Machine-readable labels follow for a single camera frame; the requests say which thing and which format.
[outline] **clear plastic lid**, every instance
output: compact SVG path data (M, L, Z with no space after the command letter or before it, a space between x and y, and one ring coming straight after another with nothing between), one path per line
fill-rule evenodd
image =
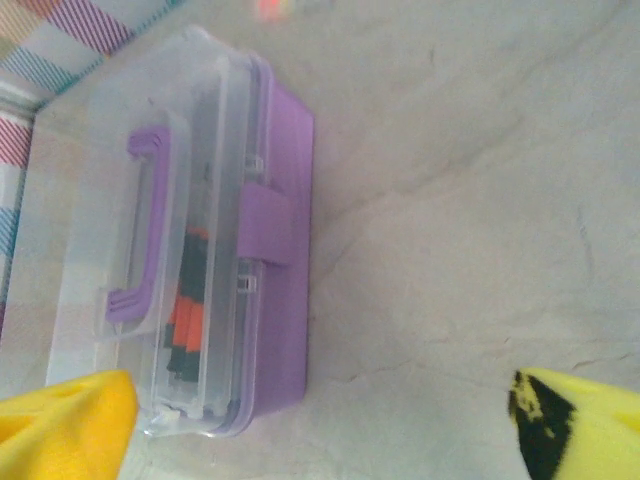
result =
M92 96L47 382L128 370L150 434L225 435L251 396L263 266L237 241L242 187L268 174L259 70L190 28Z

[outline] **purple plastic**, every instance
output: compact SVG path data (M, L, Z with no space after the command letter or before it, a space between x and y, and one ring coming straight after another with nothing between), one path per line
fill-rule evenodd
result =
M129 137L127 151L132 160L151 157L153 190L151 213L147 227L147 248L140 285L127 290L113 290L107 297L106 319L111 323L124 323L144 317L149 311L158 273L160 245L164 230L165 206L169 179L171 135L164 126L137 130Z
M247 318L257 310L258 321L245 326L242 394L231 434L254 417L300 402L306 387L314 119L267 64L256 63L262 87L257 153L268 182L264 190L243 190L238 248L264 260L264 269L261 295L249 304ZM272 223L247 227L252 219ZM266 243L247 238L253 234Z

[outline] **white surface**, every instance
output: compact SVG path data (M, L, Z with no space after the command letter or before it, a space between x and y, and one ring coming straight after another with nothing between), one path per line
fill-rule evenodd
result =
M250 3L193 0L107 70L197 22L318 114L308 395L236 439L136 438L122 477L526 479L516 367L640 390L640 2ZM44 375L94 79L38 120L4 395Z

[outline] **plastic storage box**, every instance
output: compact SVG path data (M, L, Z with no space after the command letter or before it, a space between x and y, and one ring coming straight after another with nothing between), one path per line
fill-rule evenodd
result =
M47 383L126 369L152 435L235 435L300 401L310 112L195 27L88 109Z

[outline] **purple handle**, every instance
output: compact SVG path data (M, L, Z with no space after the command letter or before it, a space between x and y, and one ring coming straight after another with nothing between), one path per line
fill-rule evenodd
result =
M144 317L151 306L158 272L160 243L164 230L169 179L170 132L167 127L155 126L136 130L129 137L127 151L132 160L142 157L155 161L151 214L147 228L147 251L140 285L127 290L113 290L107 297L106 319L111 323L124 323Z

